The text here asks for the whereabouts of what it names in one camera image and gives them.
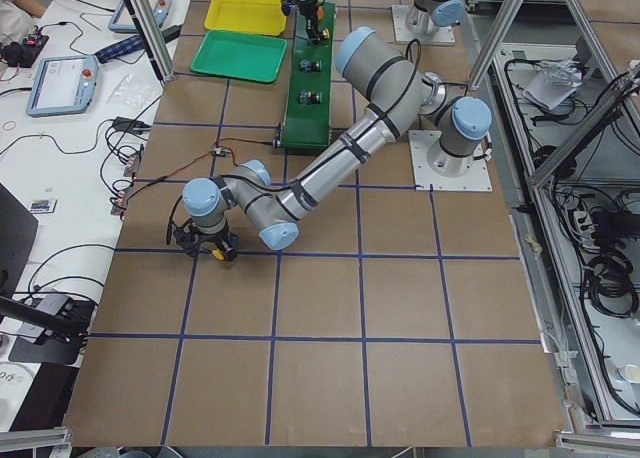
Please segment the blue plaid cloth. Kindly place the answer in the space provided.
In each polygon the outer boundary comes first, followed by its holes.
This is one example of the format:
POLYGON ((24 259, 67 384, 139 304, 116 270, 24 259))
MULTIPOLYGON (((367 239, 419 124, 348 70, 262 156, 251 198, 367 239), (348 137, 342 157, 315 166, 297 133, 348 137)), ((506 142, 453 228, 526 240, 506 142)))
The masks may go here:
MULTIPOLYGON (((180 32, 181 25, 173 25, 162 31, 162 36, 165 43, 169 43, 175 40, 180 32)), ((129 55, 136 51, 144 49, 144 43, 139 35, 132 35, 129 38, 120 40, 114 44, 106 46, 94 53, 94 56, 99 63, 104 64, 111 60, 120 58, 121 56, 129 55)))

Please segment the lower teach pendant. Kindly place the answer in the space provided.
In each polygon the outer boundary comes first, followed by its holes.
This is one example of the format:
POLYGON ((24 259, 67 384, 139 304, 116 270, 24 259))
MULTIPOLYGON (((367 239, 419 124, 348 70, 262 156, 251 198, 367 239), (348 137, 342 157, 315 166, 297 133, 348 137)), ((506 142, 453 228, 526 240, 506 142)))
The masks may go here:
POLYGON ((50 57, 37 69, 25 112, 30 117, 84 113, 98 78, 94 55, 50 57))

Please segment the aluminium frame post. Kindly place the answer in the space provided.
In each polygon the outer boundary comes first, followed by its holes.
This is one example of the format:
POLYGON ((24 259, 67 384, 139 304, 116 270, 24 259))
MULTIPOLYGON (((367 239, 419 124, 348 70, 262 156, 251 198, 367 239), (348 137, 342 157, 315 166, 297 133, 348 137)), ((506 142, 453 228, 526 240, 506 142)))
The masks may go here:
POLYGON ((123 0, 140 37, 157 79, 166 83, 175 76, 171 56, 148 0, 123 0))

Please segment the green conveyor belt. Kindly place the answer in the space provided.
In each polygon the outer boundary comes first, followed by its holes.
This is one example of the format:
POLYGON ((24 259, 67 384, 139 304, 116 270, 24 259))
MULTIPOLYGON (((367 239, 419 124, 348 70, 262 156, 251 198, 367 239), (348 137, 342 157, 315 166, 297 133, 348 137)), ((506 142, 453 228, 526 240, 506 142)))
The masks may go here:
POLYGON ((329 146, 331 68, 333 58, 333 31, 335 23, 335 3, 328 1, 322 6, 322 28, 328 28, 331 38, 316 45, 310 45, 305 37, 304 20, 294 12, 295 28, 291 52, 291 72, 288 98, 283 122, 279 126, 276 146, 296 150, 324 150, 329 146), (303 73, 298 64, 301 60, 321 61, 322 71, 303 73), (301 105, 298 94, 302 90, 320 92, 322 103, 301 105))

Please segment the black power adapter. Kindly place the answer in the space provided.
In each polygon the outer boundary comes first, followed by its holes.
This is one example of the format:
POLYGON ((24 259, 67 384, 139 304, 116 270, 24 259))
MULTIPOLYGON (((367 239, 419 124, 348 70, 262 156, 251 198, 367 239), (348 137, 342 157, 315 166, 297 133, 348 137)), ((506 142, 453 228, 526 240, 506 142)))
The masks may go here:
POLYGON ((144 133, 149 131, 151 129, 151 126, 137 119, 124 118, 124 117, 118 116, 113 120, 112 128, 117 131, 144 133))

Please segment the green push button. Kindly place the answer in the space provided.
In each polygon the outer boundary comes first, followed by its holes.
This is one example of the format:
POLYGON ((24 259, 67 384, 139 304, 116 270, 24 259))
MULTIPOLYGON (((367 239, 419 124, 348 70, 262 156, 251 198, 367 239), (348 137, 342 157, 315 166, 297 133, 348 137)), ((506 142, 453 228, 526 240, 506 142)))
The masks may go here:
POLYGON ((321 61, 311 61, 303 59, 299 62, 298 68, 303 73, 316 73, 322 71, 321 61))
POLYGON ((322 103, 322 94, 309 90, 302 90, 298 94, 298 102, 301 105, 318 105, 322 103))

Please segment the green plastic tray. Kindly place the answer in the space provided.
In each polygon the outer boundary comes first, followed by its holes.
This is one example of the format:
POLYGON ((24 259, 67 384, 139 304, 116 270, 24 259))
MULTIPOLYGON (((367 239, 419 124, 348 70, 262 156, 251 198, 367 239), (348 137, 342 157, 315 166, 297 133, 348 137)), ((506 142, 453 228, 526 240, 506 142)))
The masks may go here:
POLYGON ((190 68, 193 72, 273 83, 288 48, 285 39, 225 30, 209 31, 190 68))

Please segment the yellow plastic tray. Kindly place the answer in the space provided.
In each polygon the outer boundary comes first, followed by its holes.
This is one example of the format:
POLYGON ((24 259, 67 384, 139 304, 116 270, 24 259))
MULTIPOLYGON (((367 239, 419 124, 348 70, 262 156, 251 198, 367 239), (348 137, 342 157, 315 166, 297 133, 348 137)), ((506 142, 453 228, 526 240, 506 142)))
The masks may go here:
POLYGON ((211 0, 204 27, 266 36, 279 36, 286 27, 281 0, 211 0))

